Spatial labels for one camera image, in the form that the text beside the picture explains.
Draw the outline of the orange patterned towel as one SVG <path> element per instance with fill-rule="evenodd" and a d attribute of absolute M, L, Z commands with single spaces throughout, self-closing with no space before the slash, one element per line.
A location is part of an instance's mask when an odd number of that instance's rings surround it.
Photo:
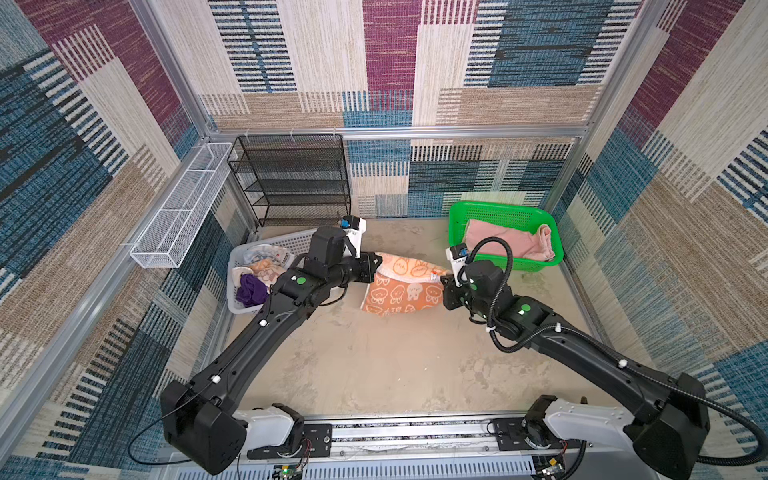
<path fill-rule="evenodd" d="M 368 285 L 361 310 L 378 316 L 407 314 L 442 304 L 441 278 L 448 270 L 409 257 L 380 253 L 382 263 Z"/>

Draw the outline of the white plastic laundry basket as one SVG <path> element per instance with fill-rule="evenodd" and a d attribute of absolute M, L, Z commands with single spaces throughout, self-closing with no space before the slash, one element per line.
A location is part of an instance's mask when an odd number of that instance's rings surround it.
<path fill-rule="evenodd" d="M 289 233 L 235 247 L 229 257 L 227 271 L 228 308 L 235 315 L 254 313 L 261 306 L 246 306 L 237 297 L 241 278 L 252 274 L 267 287 L 271 286 L 292 262 L 309 251 L 315 228 Z"/>

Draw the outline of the pink towel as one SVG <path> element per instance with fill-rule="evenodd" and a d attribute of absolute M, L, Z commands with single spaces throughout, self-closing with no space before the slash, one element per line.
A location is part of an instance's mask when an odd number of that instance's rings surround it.
<path fill-rule="evenodd" d="M 548 262 L 556 256 L 552 244 L 552 230 L 546 224 L 540 225 L 534 233 L 530 233 L 472 219 L 465 229 L 463 242 L 472 250 L 481 240 L 489 237 L 504 240 L 515 259 Z"/>

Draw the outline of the green plastic basket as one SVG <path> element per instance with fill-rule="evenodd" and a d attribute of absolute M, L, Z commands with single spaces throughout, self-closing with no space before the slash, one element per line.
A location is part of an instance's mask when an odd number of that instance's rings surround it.
<path fill-rule="evenodd" d="M 538 272 L 559 265 L 564 250 L 554 217 L 518 205 L 460 201 L 449 210 L 449 245 L 472 251 L 490 237 L 505 241 L 512 252 L 512 269 Z"/>

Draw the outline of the purple towel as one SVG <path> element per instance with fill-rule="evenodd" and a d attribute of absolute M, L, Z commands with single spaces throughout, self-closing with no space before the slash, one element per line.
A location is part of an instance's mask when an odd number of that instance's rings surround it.
<path fill-rule="evenodd" d="M 262 305 L 268 297 L 268 287 L 254 274 L 240 277 L 240 286 L 236 291 L 236 300 L 245 308 Z"/>

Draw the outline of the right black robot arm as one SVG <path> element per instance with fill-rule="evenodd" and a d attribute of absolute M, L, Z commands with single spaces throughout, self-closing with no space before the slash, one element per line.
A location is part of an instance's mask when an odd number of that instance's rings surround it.
<path fill-rule="evenodd" d="M 710 430 L 701 403 L 702 383 L 681 373 L 672 377 L 628 358 L 575 328 L 551 307 L 503 285 L 503 271 L 487 260 L 464 269 L 464 279 L 441 277 L 443 304 L 482 318 L 496 348 L 530 348 L 560 362 L 627 408 L 623 428 L 634 453 L 670 479 L 687 479 Z"/>

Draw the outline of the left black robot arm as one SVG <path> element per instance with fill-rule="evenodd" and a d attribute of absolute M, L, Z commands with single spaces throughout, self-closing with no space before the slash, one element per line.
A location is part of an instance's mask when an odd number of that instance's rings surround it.
<path fill-rule="evenodd" d="M 335 288 L 370 284 L 383 259 L 360 249 L 356 230 L 318 228 L 299 262 L 271 286 L 261 309 L 236 339 L 191 380 L 170 382 L 160 396 L 165 440 L 211 475 L 252 450 L 301 449 L 303 419 L 275 404 L 245 411 L 239 405 L 278 347 Z"/>

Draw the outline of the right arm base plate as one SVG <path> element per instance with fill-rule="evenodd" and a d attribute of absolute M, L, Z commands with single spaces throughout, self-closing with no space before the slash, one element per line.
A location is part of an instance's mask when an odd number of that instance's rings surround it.
<path fill-rule="evenodd" d="M 580 440 L 563 440 L 556 437 L 543 420 L 526 420 L 524 417 L 502 417 L 490 420 L 486 431 L 497 442 L 500 451 L 558 450 L 576 451 Z"/>

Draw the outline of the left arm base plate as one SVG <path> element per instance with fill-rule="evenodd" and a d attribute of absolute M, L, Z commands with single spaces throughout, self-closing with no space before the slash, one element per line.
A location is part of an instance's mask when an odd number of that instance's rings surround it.
<path fill-rule="evenodd" d="M 294 428 L 286 442 L 280 446 L 261 447 L 246 453 L 249 460 L 299 459 L 309 446 L 309 457 L 327 458 L 331 454 L 333 426 L 331 423 L 304 424 L 301 430 Z"/>

